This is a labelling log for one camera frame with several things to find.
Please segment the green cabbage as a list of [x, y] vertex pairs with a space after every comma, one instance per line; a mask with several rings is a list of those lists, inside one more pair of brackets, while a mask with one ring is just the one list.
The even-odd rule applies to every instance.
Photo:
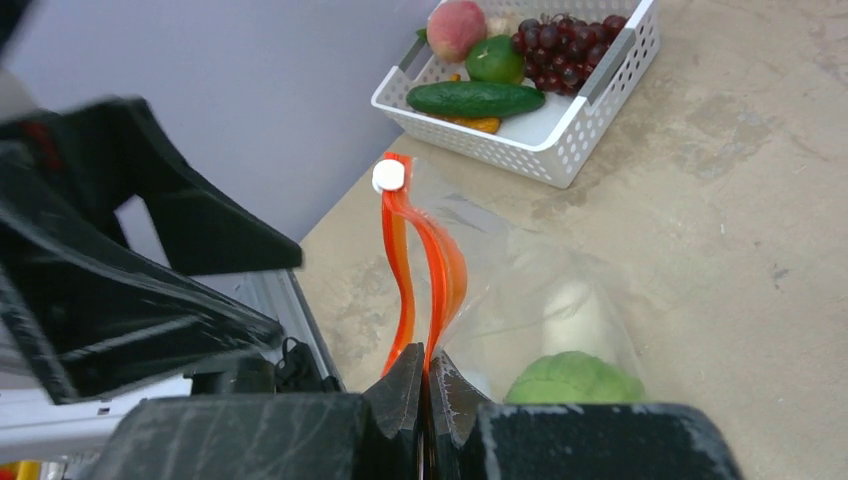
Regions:
[[647, 399], [642, 381], [582, 351], [543, 356], [517, 377], [504, 398], [509, 404], [637, 403]]

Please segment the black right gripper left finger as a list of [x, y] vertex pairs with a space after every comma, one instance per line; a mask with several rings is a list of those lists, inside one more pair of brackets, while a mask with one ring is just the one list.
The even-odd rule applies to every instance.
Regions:
[[418, 479], [424, 346], [411, 343], [364, 393], [369, 407], [361, 454], [365, 479]]

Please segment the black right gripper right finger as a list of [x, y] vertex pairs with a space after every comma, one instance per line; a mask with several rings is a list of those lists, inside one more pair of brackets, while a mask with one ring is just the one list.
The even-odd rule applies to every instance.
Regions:
[[474, 387], [445, 352], [431, 359], [428, 377], [427, 477], [483, 479], [477, 410], [491, 400]]

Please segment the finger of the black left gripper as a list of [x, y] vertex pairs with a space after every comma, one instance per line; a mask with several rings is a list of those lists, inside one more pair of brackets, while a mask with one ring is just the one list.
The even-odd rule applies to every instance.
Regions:
[[1, 320], [57, 404], [279, 346], [267, 316], [102, 236], [62, 205], [1, 203]]
[[298, 268], [297, 242], [194, 170], [148, 102], [112, 97], [72, 111], [43, 109], [1, 123], [1, 137], [34, 155], [37, 171], [107, 238], [128, 241], [115, 214], [145, 203], [170, 267], [186, 276]]

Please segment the clear zip bag orange zipper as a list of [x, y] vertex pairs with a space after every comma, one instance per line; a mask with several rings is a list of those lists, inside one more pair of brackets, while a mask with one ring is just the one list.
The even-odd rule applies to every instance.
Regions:
[[481, 393], [505, 403], [525, 368], [548, 356], [541, 351], [545, 305], [562, 284], [585, 281], [606, 295], [618, 318], [618, 362], [611, 364], [638, 377], [648, 399], [626, 328], [630, 297], [607, 265], [474, 203], [425, 161], [386, 153], [371, 183], [400, 297], [389, 363], [422, 331], [429, 365], [445, 352]]

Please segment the white radish with leaves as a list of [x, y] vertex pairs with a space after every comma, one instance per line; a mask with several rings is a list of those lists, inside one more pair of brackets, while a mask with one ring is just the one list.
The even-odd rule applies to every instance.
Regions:
[[620, 325], [606, 295], [585, 281], [555, 291], [543, 310], [543, 355], [581, 351], [617, 363]]

